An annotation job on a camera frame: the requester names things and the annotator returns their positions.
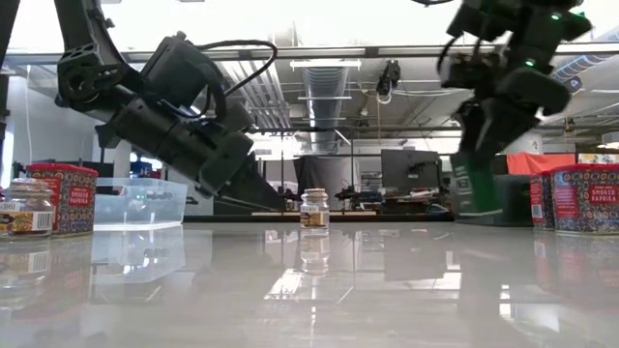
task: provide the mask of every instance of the gold jar lid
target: gold jar lid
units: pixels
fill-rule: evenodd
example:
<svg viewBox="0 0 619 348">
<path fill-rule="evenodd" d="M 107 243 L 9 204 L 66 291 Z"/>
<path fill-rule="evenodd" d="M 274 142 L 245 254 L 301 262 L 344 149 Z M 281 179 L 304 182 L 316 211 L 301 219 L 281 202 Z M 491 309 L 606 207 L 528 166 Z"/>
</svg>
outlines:
<svg viewBox="0 0 619 348">
<path fill-rule="evenodd" d="M 51 195 L 53 191 L 43 180 L 19 178 L 11 181 L 11 185 L 3 189 L 2 193 L 8 195 L 12 193 Z"/>
<path fill-rule="evenodd" d="M 327 192 L 325 192 L 324 188 L 306 188 L 306 191 L 303 194 L 303 196 L 311 197 L 311 198 L 328 198 L 329 197 L 327 195 Z"/>
</svg>

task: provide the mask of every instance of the jar lid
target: jar lid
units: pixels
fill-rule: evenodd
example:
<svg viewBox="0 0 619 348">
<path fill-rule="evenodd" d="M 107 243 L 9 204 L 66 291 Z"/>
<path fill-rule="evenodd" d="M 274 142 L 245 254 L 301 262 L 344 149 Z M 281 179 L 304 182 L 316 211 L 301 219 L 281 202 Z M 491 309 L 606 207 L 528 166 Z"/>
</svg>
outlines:
<svg viewBox="0 0 619 348">
<path fill-rule="evenodd" d="M 52 194 L 52 190 L 49 189 L 47 183 L 43 180 L 37 180 L 32 178 L 18 178 L 11 181 L 11 185 L 8 188 L 2 190 L 3 192 L 22 191 L 32 193 L 46 193 Z"/>
</svg>

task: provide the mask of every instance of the small jar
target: small jar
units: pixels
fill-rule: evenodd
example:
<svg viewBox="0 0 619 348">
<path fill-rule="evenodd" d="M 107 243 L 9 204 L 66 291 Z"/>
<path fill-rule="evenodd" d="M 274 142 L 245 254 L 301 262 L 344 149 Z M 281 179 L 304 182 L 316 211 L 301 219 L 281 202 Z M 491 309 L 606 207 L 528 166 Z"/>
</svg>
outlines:
<svg viewBox="0 0 619 348">
<path fill-rule="evenodd" d="M 308 188 L 301 196 L 303 204 L 301 213 L 301 228 L 328 230 L 329 228 L 329 195 L 324 188 Z"/>
<path fill-rule="evenodd" d="M 2 191 L 0 238 L 44 238 L 51 235 L 55 207 L 44 181 L 15 179 Z"/>
</svg>

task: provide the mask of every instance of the red patterned tin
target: red patterned tin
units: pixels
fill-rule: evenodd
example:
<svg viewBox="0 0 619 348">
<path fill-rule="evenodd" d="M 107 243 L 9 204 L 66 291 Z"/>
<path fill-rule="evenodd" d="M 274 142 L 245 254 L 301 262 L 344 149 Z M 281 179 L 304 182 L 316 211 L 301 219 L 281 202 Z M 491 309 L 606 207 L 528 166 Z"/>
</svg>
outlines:
<svg viewBox="0 0 619 348">
<path fill-rule="evenodd" d="M 37 163 L 26 167 L 28 176 L 45 181 L 53 190 L 56 207 L 52 235 L 92 232 L 98 173 L 70 164 Z"/>
<path fill-rule="evenodd" d="M 619 234 L 619 165 L 574 164 L 552 170 L 557 232 Z"/>
<path fill-rule="evenodd" d="M 552 177 L 545 171 L 531 177 L 531 217 L 536 229 L 554 229 Z"/>
</svg>

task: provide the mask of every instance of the plastic bin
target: plastic bin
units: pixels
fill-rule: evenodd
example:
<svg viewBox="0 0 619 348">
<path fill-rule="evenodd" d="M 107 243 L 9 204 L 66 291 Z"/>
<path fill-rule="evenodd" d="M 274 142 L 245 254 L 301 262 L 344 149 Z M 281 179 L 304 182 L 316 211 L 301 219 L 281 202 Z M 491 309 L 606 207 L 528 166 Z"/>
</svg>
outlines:
<svg viewBox="0 0 619 348">
<path fill-rule="evenodd" d="M 185 213 L 187 185 L 159 179 L 99 178 L 95 230 L 132 230 L 180 224 Z"/>
</svg>

